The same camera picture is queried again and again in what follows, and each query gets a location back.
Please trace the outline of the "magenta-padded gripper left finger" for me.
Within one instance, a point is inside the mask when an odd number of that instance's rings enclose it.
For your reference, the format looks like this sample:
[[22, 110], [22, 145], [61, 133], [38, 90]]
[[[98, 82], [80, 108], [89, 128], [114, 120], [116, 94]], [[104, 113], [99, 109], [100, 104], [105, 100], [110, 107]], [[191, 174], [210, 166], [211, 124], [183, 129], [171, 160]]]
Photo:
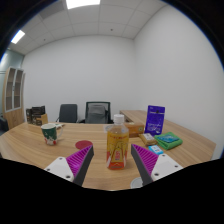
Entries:
[[81, 186], [93, 156], [93, 146], [90, 145], [68, 157], [58, 157], [45, 171]]

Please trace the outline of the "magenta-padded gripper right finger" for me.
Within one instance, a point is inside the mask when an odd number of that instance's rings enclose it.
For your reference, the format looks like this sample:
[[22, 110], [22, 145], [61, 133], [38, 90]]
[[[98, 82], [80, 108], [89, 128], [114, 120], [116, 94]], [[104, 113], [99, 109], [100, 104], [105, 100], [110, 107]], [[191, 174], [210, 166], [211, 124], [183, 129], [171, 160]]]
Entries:
[[167, 154], [157, 155], [135, 144], [131, 145], [131, 155], [140, 173], [143, 186], [182, 169], [182, 166]]

